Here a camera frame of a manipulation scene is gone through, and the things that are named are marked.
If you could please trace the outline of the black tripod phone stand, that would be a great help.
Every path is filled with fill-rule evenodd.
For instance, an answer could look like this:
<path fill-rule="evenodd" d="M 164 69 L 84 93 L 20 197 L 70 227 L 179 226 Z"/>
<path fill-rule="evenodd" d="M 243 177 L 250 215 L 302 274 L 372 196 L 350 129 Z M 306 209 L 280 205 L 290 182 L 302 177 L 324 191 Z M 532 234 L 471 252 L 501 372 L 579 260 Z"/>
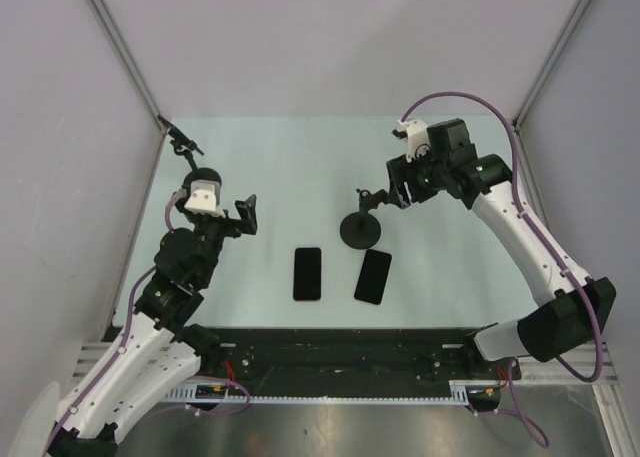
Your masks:
<path fill-rule="evenodd" d="M 358 210 L 347 215 L 340 223 L 339 234 L 342 241 L 350 248 L 367 250 L 377 244 L 382 235 L 378 219 L 371 214 L 380 205 L 387 205 L 388 192 L 384 189 L 371 192 L 357 189 Z"/>

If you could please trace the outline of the pink phone black screen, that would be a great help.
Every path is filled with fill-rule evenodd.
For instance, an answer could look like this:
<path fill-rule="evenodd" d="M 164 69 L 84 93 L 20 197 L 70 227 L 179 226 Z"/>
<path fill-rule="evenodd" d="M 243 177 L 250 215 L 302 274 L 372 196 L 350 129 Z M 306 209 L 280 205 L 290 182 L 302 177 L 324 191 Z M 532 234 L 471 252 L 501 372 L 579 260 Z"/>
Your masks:
<path fill-rule="evenodd" d="M 322 252 L 318 247 L 296 248 L 294 252 L 293 299 L 314 302 L 321 299 Z"/>

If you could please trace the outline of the white phone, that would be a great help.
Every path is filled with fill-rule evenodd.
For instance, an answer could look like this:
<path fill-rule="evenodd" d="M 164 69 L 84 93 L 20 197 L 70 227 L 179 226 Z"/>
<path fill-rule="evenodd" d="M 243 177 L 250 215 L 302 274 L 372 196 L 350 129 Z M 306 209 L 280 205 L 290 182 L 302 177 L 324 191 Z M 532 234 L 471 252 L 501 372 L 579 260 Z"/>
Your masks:
<path fill-rule="evenodd" d="M 392 256 L 389 253 L 374 249 L 365 252 L 354 291 L 357 301 L 371 305 L 381 304 L 391 263 Z"/>

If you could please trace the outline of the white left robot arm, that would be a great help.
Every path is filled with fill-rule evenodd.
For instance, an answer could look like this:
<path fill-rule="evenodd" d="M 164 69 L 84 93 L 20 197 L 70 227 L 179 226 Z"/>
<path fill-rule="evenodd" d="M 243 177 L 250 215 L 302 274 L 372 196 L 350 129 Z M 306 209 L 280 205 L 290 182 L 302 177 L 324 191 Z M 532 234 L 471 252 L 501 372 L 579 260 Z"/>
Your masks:
<path fill-rule="evenodd" d="M 203 302 L 227 238 L 257 232 L 257 197 L 238 201 L 238 218 L 217 211 L 213 196 L 176 193 L 192 223 L 162 237 L 153 266 L 134 284 L 120 334 L 59 404 L 48 456 L 112 456 L 132 426 L 167 392 L 224 359 L 219 338 L 190 323 Z"/>

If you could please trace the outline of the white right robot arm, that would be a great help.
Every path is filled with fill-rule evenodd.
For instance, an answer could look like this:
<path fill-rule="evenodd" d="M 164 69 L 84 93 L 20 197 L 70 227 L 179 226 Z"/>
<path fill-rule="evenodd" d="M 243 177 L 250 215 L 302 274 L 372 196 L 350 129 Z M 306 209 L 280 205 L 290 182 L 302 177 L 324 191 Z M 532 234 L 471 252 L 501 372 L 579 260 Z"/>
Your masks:
<path fill-rule="evenodd" d="M 496 154 L 480 156 L 466 123 L 434 125 L 400 121 L 393 135 L 406 152 L 387 162 L 389 203 L 404 209 L 447 192 L 471 210 L 498 238 L 527 283 L 536 310 L 474 333 L 461 353 L 463 370 L 484 378 L 498 360 L 531 356 L 548 362 L 594 340 L 603 329 L 616 289 L 571 259 L 535 212 L 515 200 L 513 173 Z"/>

